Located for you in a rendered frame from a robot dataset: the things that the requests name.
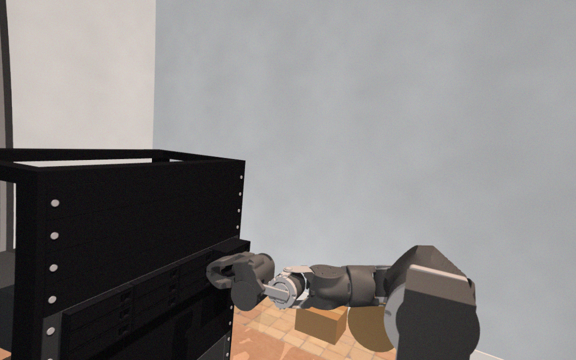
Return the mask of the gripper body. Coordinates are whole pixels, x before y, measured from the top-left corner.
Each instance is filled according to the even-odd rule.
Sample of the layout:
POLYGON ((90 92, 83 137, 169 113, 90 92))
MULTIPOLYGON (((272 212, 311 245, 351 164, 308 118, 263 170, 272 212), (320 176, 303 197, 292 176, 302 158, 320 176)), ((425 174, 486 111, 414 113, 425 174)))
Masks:
POLYGON ((231 270, 235 274, 231 300, 243 312, 253 310, 267 296, 275 297, 279 303, 290 299, 290 289, 284 282, 269 285, 275 275, 275 263, 269 254, 243 256, 233 261, 231 270))

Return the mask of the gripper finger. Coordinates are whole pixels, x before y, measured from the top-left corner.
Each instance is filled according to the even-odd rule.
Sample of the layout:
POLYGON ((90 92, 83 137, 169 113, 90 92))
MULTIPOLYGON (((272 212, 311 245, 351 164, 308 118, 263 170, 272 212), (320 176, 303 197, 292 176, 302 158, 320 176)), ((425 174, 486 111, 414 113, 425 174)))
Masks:
POLYGON ((250 256, 250 255, 254 255, 254 254, 255 253, 252 253, 250 251, 243 251, 242 253, 237 253, 234 255, 222 256, 220 259, 214 260, 209 265, 207 265, 206 271, 212 272, 212 271, 215 271, 216 269, 218 269, 220 267, 226 267, 228 265, 233 265, 233 261, 241 259, 243 256, 250 256))
POLYGON ((231 289, 235 283, 235 275, 234 276, 225 276, 222 274, 222 269, 226 267, 217 268, 214 271, 207 271, 206 277, 210 281, 210 283, 215 286, 217 289, 231 289))

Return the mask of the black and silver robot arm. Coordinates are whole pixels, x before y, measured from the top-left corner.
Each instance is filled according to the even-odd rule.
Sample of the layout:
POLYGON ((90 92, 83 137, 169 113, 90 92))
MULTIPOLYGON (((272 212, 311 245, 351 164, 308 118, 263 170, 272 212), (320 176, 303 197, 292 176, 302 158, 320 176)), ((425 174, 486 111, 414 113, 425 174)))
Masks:
POLYGON ((415 245, 393 265, 343 265, 326 264, 290 266, 270 280, 268 286, 285 283, 290 297, 285 302, 274 301, 279 310, 310 309, 334 310, 339 306, 350 308, 385 306, 384 327, 391 344, 397 350, 402 320, 403 297, 407 269, 467 281, 476 301, 475 284, 433 245, 415 245), (373 273, 374 272, 374 273, 373 273), (304 275, 302 275, 302 274, 304 275), (374 277, 373 277, 374 276, 374 277), (305 280, 305 278, 306 280, 305 280), (310 286, 309 286, 310 285, 310 286), (309 289, 305 300, 298 297, 309 289), (379 303, 385 303, 380 304, 379 303))

